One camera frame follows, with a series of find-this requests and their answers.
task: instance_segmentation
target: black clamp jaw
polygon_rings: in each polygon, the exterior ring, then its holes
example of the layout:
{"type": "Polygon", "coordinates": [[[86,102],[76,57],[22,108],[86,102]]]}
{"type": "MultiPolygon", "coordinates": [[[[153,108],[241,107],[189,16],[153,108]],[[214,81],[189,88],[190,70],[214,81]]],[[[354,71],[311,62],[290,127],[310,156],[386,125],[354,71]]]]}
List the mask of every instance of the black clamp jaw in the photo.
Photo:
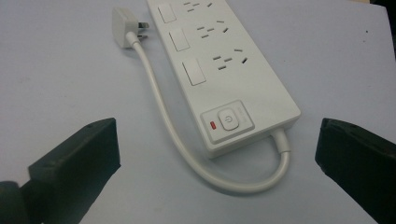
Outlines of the black clamp jaw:
{"type": "Polygon", "coordinates": [[[0,224],[77,224],[119,168],[116,120],[88,124],[30,165],[21,188],[0,182],[0,224]]]}
{"type": "Polygon", "coordinates": [[[396,145],[363,128],[324,119],[316,162],[375,221],[396,223],[396,145]]]}

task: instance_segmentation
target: plug prong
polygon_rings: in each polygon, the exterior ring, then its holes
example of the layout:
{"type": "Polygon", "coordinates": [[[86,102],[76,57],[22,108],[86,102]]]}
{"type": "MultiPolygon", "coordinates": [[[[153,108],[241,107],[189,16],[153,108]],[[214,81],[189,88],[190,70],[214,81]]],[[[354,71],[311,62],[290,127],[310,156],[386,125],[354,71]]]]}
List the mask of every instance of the plug prong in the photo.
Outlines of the plug prong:
{"type": "Polygon", "coordinates": [[[147,35],[138,35],[137,38],[139,38],[139,40],[142,39],[146,39],[148,36],[147,35]]]}
{"type": "Polygon", "coordinates": [[[149,28],[149,24],[147,22],[139,22],[139,28],[149,28]]]}

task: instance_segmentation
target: electrical socket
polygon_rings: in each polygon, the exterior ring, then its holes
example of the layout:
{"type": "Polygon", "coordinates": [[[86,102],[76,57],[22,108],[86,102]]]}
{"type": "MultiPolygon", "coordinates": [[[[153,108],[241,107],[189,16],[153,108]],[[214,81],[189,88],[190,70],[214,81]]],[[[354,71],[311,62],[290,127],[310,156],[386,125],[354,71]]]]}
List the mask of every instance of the electrical socket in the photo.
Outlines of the electrical socket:
{"type": "Polygon", "coordinates": [[[300,117],[224,0],[148,0],[148,7],[210,158],[300,117]]]}

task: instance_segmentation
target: white cable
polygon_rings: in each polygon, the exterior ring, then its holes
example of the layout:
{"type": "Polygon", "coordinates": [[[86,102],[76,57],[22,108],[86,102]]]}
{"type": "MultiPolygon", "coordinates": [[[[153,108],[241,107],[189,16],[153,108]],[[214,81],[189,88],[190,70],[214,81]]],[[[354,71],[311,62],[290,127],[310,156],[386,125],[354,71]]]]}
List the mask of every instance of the white cable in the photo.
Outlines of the white cable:
{"type": "Polygon", "coordinates": [[[211,183],[212,185],[226,189],[228,191],[237,192],[237,193],[255,193],[260,192],[266,189],[271,188],[275,185],[286,173],[290,163],[290,148],[289,143],[286,138],[285,132],[283,129],[277,129],[271,135],[273,136],[278,152],[280,154],[280,163],[277,167],[276,171],[267,179],[258,182],[258,183],[238,183],[231,180],[226,180],[221,178],[220,176],[214,175],[210,170],[206,169],[198,160],[194,158],[194,156],[190,153],[189,150],[186,149],[183,142],[180,140],[175,127],[172,121],[169,118],[168,111],[166,109],[165,103],[163,101],[163,96],[161,95],[160,89],[158,87],[158,83],[154,72],[152,70],[151,64],[149,62],[148,57],[146,56],[145,51],[140,45],[140,41],[137,36],[133,32],[129,32],[126,35],[126,38],[132,48],[136,50],[140,59],[143,62],[143,65],[148,74],[149,82],[151,84],[151,88],[154,92],[155,99],[157,101],[158,107],[160,108],[161,115],[163,116],[163,121],[165,122],[166,128],[170,133],[172,140],[181,156],[184,160],[189,164],[189,166],[194,170],[201,178],[211,183]]]}

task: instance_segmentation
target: red indicator light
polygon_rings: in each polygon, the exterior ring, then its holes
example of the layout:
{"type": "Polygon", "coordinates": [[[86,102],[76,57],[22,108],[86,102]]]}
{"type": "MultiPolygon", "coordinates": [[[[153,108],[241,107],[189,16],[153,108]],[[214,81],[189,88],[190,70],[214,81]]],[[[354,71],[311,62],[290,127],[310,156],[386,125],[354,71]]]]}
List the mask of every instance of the red indicator light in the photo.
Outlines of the red indicator light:
{"type": "Polygon", "coordinates": [[[210,126],[212,126],[212,129],[215,130],[216,129],[216,124],[214,121],[210,122],[210,126]]]}

